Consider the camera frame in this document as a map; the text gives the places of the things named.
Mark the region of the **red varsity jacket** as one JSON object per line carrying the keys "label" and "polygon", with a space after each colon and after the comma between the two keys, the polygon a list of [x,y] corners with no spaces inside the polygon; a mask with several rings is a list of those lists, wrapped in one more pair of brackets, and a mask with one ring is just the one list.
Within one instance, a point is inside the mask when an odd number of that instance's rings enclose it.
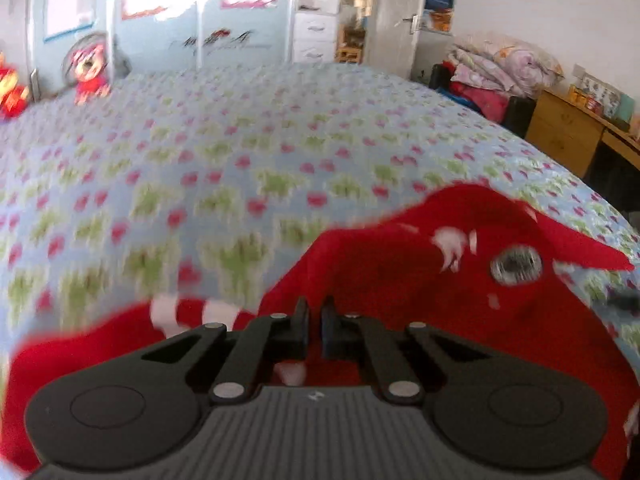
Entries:
{"label": "red varsity jacket", "polygon": [[[322,301],[391,330],[423,322],[577,377],[608,409],[608,431],[593,465],[623,471],[639,384],[604,324],[568,288],[559,263],[628,271],[619,250],[564,226],[491,188],[457,184],[381,222],[323,232],[262,297],[258,314],[291,313],[305,299],[318,320]],[[156,344],[205,323],[240,330],[254,318],[229,300],[158,295],[85,330],[48,333],[14,354],[1,412],[1,455],[31,472],[38,458],[24,423],[27,404],[48,382]]]}

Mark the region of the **frog and heart bedspread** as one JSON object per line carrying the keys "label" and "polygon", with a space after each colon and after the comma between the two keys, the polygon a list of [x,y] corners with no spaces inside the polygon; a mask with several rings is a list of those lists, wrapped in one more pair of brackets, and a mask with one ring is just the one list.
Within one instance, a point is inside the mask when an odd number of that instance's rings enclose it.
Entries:
{"label": "frog and heart bedspread", "polygon": [[639,257],[629,223],[485,118],[353,65],[132,74],[1,126],[1,354],[162,292],[255,310],[330,226],[491,186]]}

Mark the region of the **wooden desk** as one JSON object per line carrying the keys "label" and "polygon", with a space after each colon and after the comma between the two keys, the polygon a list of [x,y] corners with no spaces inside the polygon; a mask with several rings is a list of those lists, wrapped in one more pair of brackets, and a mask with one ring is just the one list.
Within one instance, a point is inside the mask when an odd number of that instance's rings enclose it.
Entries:
{"label": "wooden desk", "polygon": [[601,145],[639,169],[639,142],[565,96],[544,90],[525,140],[576,177],[585,179]]}

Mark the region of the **red dressed doll plush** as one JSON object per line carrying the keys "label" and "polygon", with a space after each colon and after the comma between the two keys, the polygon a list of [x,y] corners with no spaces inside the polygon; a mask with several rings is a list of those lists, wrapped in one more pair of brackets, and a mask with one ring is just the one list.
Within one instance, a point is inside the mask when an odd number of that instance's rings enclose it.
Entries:
{"label": "red dressed doll plush", "polygon": [[20,84],[17,70],[6,64],[6,57],[0,54],[0,105],[3,120],[20,116],[28,107],[29,88]]}

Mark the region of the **pile of folded quilts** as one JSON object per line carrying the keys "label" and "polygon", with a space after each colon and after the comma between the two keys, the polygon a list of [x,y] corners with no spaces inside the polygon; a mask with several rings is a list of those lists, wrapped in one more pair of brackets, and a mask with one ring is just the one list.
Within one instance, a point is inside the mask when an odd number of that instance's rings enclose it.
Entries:
{"label": "pile of folded quilts", "polygon": [[446,61],[454,66],[453,81],[534,101],[564,79],[562,65],[552,54],[498,32],[454,38]]}

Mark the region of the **pink strawberry bear plush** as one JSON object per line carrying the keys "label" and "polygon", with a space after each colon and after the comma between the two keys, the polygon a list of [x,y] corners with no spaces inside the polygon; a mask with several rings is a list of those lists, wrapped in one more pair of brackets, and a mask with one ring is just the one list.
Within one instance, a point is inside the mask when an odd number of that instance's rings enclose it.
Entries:
{"label": "pink strawberry bear plush", "polygon": [[90,44],[73,53],[72,71],[76,80],[76,105],[84,105],[94,98],[104,98],[110,93],[111,84],[106,66],[103,44]]}

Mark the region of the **white drawer cabinet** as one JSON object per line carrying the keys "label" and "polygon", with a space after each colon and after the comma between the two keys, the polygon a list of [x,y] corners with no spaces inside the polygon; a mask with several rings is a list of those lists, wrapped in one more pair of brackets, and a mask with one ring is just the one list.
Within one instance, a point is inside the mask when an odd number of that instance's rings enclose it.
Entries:
{"label": "white drawer cabinet", "polygon": [[303,11],[295,14],[292,47],[294,63],[333,63],[336,42],[336,15]]}

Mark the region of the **white door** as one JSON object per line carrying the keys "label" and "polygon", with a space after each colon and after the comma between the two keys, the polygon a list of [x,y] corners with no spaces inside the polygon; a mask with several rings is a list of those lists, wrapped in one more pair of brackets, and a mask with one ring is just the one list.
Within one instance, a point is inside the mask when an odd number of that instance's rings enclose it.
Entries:
{"label": "white door", "polygon": [[363,63],[409,79],[423,6],[424,0],[373,0]]}

